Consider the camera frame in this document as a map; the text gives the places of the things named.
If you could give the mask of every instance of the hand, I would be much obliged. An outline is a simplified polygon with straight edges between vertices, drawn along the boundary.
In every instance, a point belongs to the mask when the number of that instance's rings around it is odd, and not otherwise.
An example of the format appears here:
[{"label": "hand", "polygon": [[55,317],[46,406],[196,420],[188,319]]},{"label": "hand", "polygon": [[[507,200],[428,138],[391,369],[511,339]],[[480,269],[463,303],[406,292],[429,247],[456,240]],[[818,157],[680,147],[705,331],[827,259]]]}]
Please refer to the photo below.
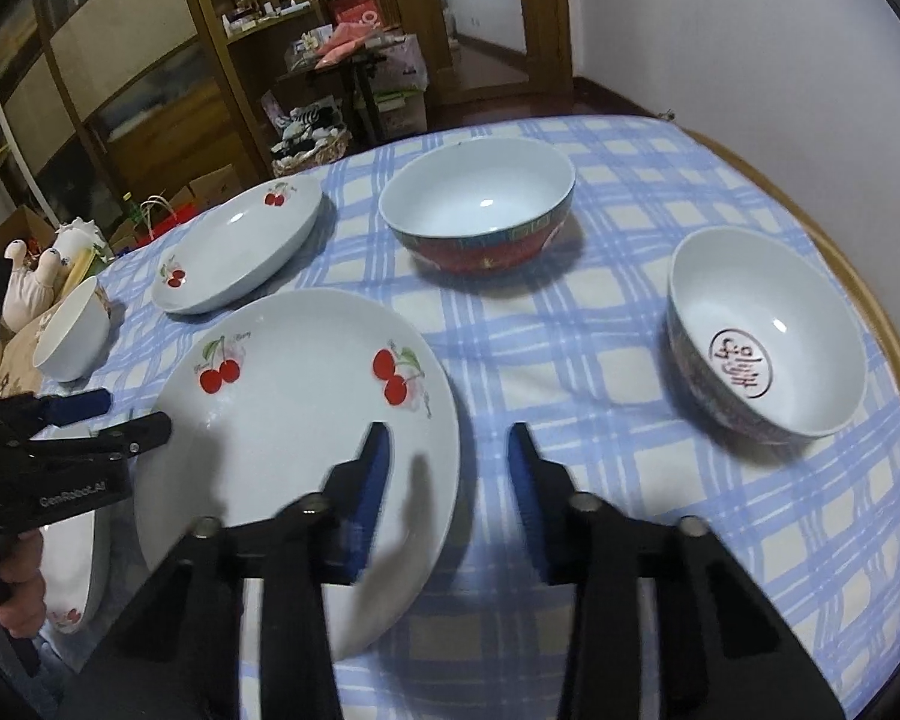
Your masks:
[{"label": "hand", "polygon": [[33,638],[47,616],[43,598],[47,584],[40,575],[43,536],[27,531],[17,536],[10,555],[0,563],[0,578],[10,585],[13,597],[0,605],[0,624],[14,638]]}]

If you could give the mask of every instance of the tablecloth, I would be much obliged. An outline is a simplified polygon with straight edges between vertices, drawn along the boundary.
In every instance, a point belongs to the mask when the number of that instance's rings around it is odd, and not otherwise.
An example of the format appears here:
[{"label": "tablecloth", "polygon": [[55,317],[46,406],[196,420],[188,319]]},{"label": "tablecloth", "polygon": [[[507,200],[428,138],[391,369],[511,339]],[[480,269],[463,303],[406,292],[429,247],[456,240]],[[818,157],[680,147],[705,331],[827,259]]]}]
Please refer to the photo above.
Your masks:
[{"label": "tablecloth", "polygon": [[[572,217],[552,250],[516,271],[419,271],[377,213],[381,189],[421,153],[490,134],[540,138],[573,160]],[[868,391],[852,424],[804,449],[762,447],[701,414],[674,374],[662,328],[670,255],[700,227],[763,230],[823,268],[788,213],[653,119],[526,119],[428,134],[317,176],[329,202],[311,240],[240,303],[289,284],[333,286],[391,306],[442,361],[463,445],[458,509],[423,593],[370,651],[337,666],[348,718],[522,720],[556,711],[572,598],[539,583],[524,548],[505,458],[506,430],[519,420],[579,487],[627,514],[708,519],[848,716],[864,707],[900,660],[900,397],[888,362],[865,333]],[[93,427],[144,413],[187,350],[234,308],[181,320],[152,304],[160,260],[186,231],[100,276],[117,329],[106,362],[77,389],[106,386],[114,408]],[[115,514],[110,586],[97,618],[55,639],[75,664],[145,579],[131,507]],[[245,688],[255,676],[244,664]],[[646,690],[653,696],[652,682]],[[254,714],[251,704],[245,714]]]}]

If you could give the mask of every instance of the baseboard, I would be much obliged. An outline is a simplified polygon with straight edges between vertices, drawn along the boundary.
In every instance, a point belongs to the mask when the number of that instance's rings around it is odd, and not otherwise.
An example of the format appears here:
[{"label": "baseboard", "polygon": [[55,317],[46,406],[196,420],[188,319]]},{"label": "baseboard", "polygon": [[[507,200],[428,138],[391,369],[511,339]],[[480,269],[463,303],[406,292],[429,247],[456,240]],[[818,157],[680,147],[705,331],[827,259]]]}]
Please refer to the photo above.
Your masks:
[{"label": "baseboard", "polygon": [[637,105],[633,100],[628,100],[624,95],[618,95],[596,81],[585,79],[583,76],[573,78],[574,97],[581,103],[590,103],[595,108],[607,108],[611,111],[623,111],[631,116],[649,116],[656,118],[656,114],[650,113],[646,108]]},{"label": "baseboard", "polygon": [[521,73],[527,72],[527,55],[524,52],[518,52],[498,43],[491,43],[488,40],[481,40],[480,38],[460,33],[457,34],[457,40],[460,41],[461,46],[468,46],[473,50],[477,50],[477,52],[499,59],[501,62],[511,66],[511,68],[521,71]]}]

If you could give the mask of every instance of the green leaf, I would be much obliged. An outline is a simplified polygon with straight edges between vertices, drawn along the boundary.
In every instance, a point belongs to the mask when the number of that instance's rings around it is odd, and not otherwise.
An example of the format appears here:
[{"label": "green leaf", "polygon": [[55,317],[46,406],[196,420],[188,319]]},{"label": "green leaf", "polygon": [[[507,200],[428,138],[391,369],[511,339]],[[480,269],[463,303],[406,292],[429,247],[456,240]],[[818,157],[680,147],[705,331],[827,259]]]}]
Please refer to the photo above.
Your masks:
[{"label": "green leaf", "polygon": [[204,346],[204,348],[203,348],[204,360],[207,360],[207,362],[210,362],[210,358],[213,357],[213,353],[215,351],[217,351],[217,347],[219,345],[220,345],[219,338],[214,338],[213,341],[210,341],[210,343],[207,343],[207,346]]},{"label": "green leaf", "polygon": [[421,373],[423,372],[423,368],[420,367],[420,360],[416,358],[416,355],[413,354],[413,349],[410,346],[404,346],[400,350],[400,358],[406,362],[408,365],[412,365]]}]

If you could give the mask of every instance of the wicker basket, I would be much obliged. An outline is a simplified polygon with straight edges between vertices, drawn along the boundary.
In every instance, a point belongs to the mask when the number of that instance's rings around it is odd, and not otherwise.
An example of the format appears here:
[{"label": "wicker basket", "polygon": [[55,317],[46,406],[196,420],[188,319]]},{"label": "wicker basket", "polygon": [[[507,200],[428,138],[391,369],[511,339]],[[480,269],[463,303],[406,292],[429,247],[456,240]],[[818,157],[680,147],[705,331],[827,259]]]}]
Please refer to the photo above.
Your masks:
[{"label": "wicker basket", "polygon": [[306,159],[293,163],[288,167],[280,167],[280,163],[274,160],[274,176],[282,178],[285,175],[293,175],[294,173],[309,170],[311,167],[320,167],[321,165],[330,165],[343,159],[346,154],[347,147],[350,146],[350,140],[353,136],[348,129],[344,129],[336,138],[331,138],[316,154],[311,154]]}]

